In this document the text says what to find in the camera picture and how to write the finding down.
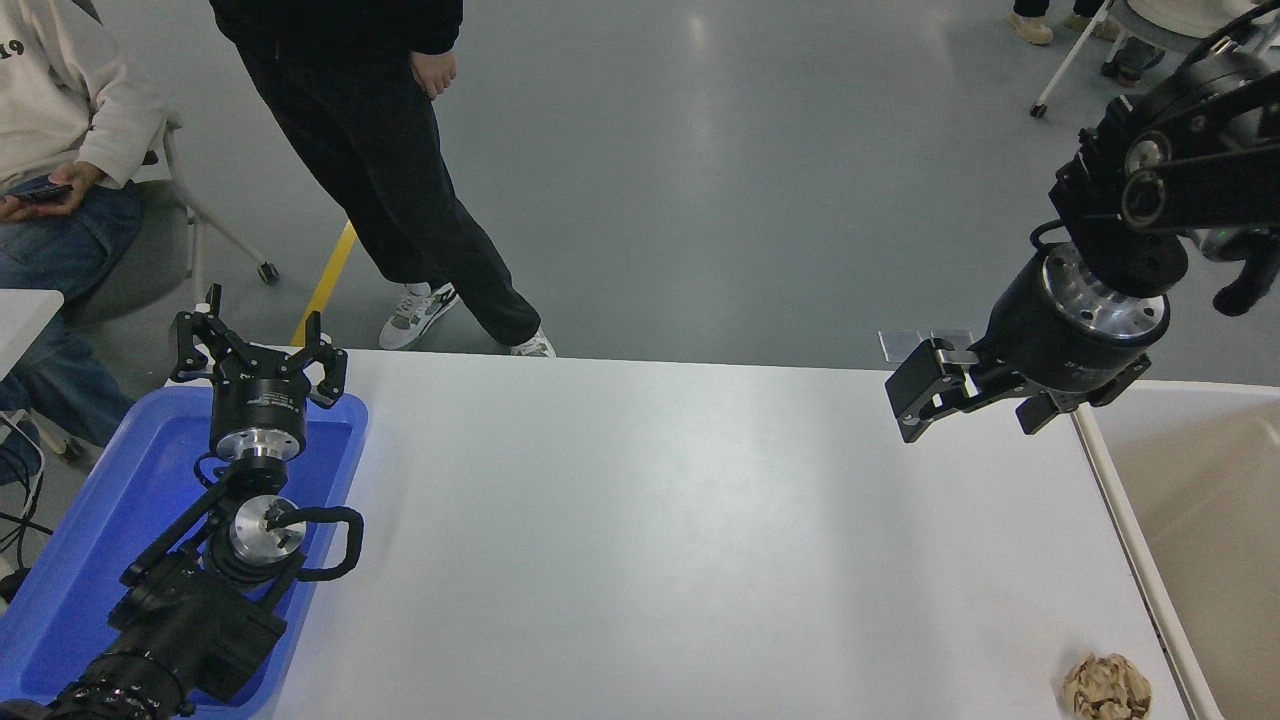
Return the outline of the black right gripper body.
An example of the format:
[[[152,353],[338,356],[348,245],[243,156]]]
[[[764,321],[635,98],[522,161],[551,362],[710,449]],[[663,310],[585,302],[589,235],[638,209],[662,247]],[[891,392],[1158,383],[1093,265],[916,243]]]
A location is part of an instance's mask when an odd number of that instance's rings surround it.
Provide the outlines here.
[[[1000,296],[972,350],[1044,388],[1087,393],[1160,341],[1167,318],[1164,295],[1111,290],[1078,255],[1036,255]]]

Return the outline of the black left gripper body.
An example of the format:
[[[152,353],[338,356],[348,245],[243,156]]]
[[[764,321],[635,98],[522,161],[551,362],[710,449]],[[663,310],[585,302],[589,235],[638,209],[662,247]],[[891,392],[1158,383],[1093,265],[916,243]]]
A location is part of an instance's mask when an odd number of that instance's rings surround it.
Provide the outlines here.
[[[285,354],[246,347],[214,352],[211,446],[243,441],[306,445],[306,402],[312,388]]]

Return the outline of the person's left hand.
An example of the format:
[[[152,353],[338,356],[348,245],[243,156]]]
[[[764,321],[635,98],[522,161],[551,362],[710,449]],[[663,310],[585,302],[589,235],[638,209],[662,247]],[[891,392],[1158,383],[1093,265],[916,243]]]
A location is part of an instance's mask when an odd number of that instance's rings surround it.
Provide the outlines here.
[[[36,204],[31,209],[40,217],[68,217],[104,177],[104,170],[90,161],[63,164],[47,176],[47,182],[69,187],[69,191],[56,201]]]

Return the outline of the person's hand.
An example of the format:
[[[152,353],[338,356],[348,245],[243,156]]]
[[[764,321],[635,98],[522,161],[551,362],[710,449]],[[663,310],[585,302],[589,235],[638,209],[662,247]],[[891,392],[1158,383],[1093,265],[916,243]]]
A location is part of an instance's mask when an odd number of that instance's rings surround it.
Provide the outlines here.
[[[453,51],[408,54],[410,70],[415,83],[430,101],[440,97],[456,81],[458,74],[457,58]]]

